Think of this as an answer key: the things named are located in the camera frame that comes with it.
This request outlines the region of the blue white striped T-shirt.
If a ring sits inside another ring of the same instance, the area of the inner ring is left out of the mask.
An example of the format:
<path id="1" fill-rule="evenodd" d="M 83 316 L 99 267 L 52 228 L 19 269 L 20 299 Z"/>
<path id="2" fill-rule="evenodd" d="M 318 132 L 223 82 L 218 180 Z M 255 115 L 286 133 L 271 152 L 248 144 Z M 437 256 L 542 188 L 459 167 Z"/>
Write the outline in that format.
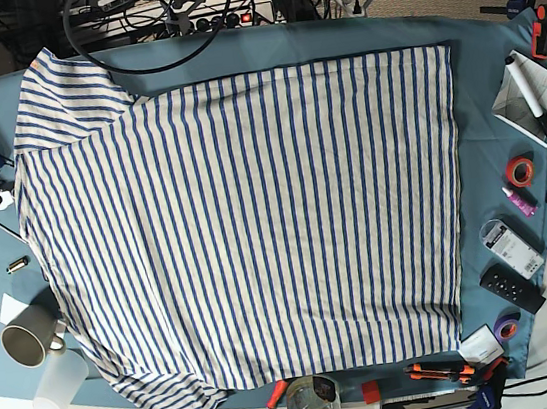
<path id="1" fill-rule="evenodd" d="M 15 199 L 71 333 L 140 409 L 460 345 L 448 45 L 134 96 L 42 51 Z"/>

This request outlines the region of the black power strip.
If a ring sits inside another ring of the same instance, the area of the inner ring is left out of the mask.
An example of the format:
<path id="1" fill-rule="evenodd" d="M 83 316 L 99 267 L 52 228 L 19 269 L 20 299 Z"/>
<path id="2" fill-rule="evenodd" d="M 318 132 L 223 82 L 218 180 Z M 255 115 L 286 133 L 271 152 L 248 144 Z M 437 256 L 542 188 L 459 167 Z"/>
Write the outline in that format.
<path id="1" fill-rule="evenodd" d="M 267 18 L 264 14 L 257 11 L 231 12 L 225 18 L 220 14 L 211 17 L 200 17 L 186 22 L 184 27 L 179 27 L 179 34 L 182 36 L 192 35 L 193 33 L 209 33 L 214 31 L 221 24 L 222 29 L 239 29 L 254 26 L 274 24 L 275 21 Z"/>

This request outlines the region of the clear wine glass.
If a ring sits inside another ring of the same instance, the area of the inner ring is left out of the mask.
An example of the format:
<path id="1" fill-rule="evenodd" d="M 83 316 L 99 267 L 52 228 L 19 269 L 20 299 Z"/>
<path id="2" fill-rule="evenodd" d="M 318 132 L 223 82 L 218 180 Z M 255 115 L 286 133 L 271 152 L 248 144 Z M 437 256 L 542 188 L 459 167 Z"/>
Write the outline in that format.
<path id="1" fill-rule="evenodd" d="M 295 379 L 286 391 L 287 409 L 341 409 L 338 384 L 326 375 Z"/>

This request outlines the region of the red cube block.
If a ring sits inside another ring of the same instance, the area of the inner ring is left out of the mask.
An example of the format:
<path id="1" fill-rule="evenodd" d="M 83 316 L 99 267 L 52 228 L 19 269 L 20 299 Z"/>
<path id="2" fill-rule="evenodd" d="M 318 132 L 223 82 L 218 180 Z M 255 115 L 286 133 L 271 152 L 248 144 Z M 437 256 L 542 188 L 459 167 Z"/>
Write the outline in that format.
<path id="1" fill-rule="evenodd" d="M 366 405 L 379 403 L 382 399 L 379 383 L 376 380 L 361 384 L 362 398 Z"/>

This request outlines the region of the clear plastic packaged item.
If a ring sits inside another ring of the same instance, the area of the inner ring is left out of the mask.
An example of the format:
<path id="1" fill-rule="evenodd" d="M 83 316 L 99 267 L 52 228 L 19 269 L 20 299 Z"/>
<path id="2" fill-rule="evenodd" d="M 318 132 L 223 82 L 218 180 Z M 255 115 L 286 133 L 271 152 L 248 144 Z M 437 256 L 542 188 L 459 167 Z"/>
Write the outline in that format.
<path id="1" fill-rule="evenodd" d="M 544 259 L 500 219 L 490 219 L 480 228 L 481 243 L 526 280 L 543 266 Z"/>

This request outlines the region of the red tape roll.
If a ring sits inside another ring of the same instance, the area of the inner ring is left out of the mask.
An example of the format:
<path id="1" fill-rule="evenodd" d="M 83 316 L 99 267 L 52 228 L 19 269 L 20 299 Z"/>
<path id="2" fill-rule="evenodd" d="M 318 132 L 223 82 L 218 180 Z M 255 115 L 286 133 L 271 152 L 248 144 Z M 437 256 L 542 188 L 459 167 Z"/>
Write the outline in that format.
<path id="1" fill-rule="evenodd" d="M 507 180 L 515 188 L 525 188 L 532 184 L 535 166 L 533 161 L 525 156 L 516 156 L 506 164 L 505 174 Z"/>

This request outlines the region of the orange black utility knife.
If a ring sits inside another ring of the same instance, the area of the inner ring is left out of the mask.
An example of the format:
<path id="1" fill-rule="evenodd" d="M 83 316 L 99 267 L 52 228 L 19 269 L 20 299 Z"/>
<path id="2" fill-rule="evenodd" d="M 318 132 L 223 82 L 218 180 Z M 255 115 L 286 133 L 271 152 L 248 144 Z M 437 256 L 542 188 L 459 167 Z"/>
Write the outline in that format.
<path id="1" fill-rule="evenodd" d="M 475 368 L 466 363 L 414 363 L 404 369 L 412 380 L 448 380 L 467 384 L 475 374 Z"/>

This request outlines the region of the white printed paper pad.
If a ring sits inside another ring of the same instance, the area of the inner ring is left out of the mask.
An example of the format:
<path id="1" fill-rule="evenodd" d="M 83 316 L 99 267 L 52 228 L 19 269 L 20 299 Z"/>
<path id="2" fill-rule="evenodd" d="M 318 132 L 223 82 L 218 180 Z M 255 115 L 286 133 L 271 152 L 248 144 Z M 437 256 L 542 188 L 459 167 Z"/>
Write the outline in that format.
<path id="1" fill-rule="evenodd" d="M 516 59 L 547 118 L 547 69 L 517 51 L 512 50 L 509 55 Z M 507 67 L 505 67 L 503 75 L 500 91 L 492 105 L 492 114 L 537 144 L 547 148 L 547 137 L 533 117 Z"/>

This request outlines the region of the purple tape roll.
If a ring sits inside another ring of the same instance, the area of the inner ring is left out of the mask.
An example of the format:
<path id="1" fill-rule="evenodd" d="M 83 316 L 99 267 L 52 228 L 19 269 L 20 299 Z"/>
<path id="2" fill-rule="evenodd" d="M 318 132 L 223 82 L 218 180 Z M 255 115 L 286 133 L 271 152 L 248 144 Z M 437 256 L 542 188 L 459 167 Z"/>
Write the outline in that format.
<path id="1" fill-rule="evenodd" d="M 520 314 L 518 313 L 510 313 L 499 317 L 493 327 L 493 334 L 496 339 L 500 343 L 503 343 L 515 337 L 519 330 L 520 319 Z"/>

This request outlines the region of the translucent plastic cup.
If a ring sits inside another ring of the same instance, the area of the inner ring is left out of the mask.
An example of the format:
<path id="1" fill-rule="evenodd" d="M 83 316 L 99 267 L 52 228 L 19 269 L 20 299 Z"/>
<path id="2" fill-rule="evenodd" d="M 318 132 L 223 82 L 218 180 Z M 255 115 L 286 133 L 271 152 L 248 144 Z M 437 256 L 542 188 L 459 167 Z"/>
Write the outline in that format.
<path id="1" fill-rule="evenodd" d="M 89 367 L 79 352 L 68 349 L 48 356 L 33 409 L 67 409 L 89 375 Z"/>

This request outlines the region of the white black small clip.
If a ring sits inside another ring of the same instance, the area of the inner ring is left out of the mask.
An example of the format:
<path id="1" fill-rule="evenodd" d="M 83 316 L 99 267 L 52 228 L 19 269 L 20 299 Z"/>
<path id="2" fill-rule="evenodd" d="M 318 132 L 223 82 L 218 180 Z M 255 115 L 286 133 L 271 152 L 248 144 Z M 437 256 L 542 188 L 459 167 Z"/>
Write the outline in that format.
<path id="1" fill-rule="evenodd" d="M 0 180 L 0 211 L 5 211 L 14 201 L 14 184 Z"/>

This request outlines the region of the teal table cloth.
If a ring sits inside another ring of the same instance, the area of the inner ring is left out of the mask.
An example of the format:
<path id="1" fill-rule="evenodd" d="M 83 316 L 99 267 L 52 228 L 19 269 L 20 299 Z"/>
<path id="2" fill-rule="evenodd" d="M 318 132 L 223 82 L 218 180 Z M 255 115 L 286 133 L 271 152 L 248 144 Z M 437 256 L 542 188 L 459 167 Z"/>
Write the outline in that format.
<path id="1" fill-rule="evenodd" d="M 461 323 L 470 332 L 494 317 L 503 305 L 499 297 L 479 285 L 480 274 L 494 261 L 478 237 L 482 224 L 499 216 L 538 250 L 547 249 L 547 148 L 491 112 L 503 77 L 504 57 L 512 50 L 530 52 L 534 17 L 529 9 L 499 22 L 438 16 L 353 18 L 240 29 L 218 36 L 199 57 L 179 69 L 155 75 L 120 75 L 117 83 L 135 94 L 154 96 L 235 73 L 416 45 L 448 45 L 453 109 L 459 125 Z M 516 156 L 528 157 L 535 166 L 528 187 L 515 188 L 506 178 L 506 164 Z M 535 215 L 525 217 L 505 197 L 503 186 L 536 206 Z M 27 253 L 26 246 L 0 231 L 0 303 L 7 293 L 25 302 L 53 304 L 54 297 L 36 264 L 15 274 L 6 273 L 9 262 Z M 11 360 L 0 343 L 0 398 L 30 399 L 40 376 L 40 370 Z"/>

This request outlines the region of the white paper slip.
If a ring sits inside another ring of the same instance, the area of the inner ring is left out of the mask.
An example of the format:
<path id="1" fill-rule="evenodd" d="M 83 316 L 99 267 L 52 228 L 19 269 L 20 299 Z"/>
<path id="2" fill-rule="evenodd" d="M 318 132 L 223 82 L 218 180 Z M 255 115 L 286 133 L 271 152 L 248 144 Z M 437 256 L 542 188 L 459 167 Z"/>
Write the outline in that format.
<path id="1" fill-rule="evenodd" d="M 13 298 L 7 293 L 4 293 L 1 299 L 0 323 L 4 326 L 13 321 L 29 306 L 28 304 Z"/>

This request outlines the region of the blue black spring clamp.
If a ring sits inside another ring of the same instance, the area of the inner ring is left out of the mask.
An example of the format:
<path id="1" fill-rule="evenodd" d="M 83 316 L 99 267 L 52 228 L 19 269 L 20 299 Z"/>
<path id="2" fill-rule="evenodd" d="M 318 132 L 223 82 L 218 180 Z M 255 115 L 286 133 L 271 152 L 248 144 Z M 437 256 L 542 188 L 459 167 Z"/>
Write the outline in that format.
<path id="1" fill-rule="evenodd" d="M 499 357 L 484 370 L 482 382 L 474 400 L 465 409 L 501 409 L 504 386 L 507 382 L 509 359 Z"/>

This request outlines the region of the red handled screwdriver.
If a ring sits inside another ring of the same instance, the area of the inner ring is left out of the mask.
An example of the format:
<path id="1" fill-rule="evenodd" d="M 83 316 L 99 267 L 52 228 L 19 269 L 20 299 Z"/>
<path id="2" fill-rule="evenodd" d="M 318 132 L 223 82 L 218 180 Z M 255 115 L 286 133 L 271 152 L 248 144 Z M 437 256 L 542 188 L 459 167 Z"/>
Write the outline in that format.
<path id="1" fill-rule="evenodd" d="M 284 397 L 284 394 L 288 388 L 289 382 L 286 380 L 278 380 L 274 385 L 272 391 L 264 409 L 276 409 L 280 400 Z"/>

